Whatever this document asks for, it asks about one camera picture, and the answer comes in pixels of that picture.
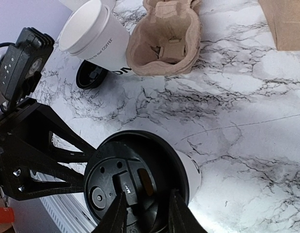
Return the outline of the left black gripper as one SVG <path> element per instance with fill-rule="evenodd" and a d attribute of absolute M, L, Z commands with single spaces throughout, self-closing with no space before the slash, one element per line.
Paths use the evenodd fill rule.
<path fill-rule="evenodd" d="M 88 162 L 96 149 L 78 136 L 49 106 L 47 123 L 49 131 L 70 143 L 80 152 L 54 146 L 49 140 L 50 156 L 45 160 L 32 131 L 35 124 L 32 117 L 40 104 L 26 98 L 9 113 L 0 116 L 0 188 L 4 194 L 16 200 L 30 200 L 57 194 L 71 194 L 83 191 L 84 176 L 60 163 Z M 56 178 L 56 181 L 40 181 L 32 177 L 36 171 Z"/>

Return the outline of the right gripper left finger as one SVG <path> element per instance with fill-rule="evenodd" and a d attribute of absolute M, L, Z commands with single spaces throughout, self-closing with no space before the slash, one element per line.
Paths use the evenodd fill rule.
<path fill-rule="evenodd" d="M 126 194 L 117 194 L 109 209 L 92 233 L 126 233 Z"/>

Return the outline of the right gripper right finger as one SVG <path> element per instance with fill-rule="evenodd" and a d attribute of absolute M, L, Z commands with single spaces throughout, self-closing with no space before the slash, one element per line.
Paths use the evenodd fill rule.
<path fill-rule="evenodd" d="M 205 233 L 176 189 L 170 195 L 168 228 L 170 233 Z"/>

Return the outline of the black cup lid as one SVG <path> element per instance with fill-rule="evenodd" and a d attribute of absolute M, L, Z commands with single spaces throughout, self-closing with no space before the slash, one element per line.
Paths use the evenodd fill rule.
<path fill-rule="evenodd" d="M 115 197 L 125 192 L 129 233 L 166 233 L 173 189 L 189 200 L 184 165 L 168 142 L 147 131 L 112 134 L 85 169 L 84 197 L 92 218 L 99 223 Z"/>

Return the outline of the brown pulp cup carrier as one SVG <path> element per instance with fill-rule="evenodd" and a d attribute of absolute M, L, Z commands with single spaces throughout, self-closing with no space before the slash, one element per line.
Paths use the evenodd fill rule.
<path fill-rule="evenodd" d="M 126 61 L 141 76 L 187 74 L 198 59 L 202 25 L 200 0 L 145 0 Z"/>

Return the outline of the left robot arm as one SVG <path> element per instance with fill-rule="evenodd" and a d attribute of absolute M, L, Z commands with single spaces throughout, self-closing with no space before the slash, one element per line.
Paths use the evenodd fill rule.
<path fill-rule="evenodd" d="M 29 98 L 53 45 L 9 44 L 0 55 L 0 188 L 16 200 L 84 191 L 69 163 L 88 162 L 94 147 L 48 105 Z"/>

